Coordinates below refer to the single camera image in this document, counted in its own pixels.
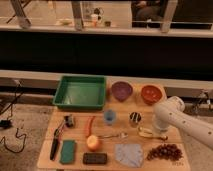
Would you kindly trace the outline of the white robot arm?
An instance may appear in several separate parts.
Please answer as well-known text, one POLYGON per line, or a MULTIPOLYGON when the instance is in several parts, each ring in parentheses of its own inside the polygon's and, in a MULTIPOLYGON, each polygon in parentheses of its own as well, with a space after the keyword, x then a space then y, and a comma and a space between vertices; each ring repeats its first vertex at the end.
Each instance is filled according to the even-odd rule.
POLYGON ((213 149, 213 125, 184 113, 185 104, 172 96, 153 106, 153 127, 156 132, 166 132, 170 125, 213 149))

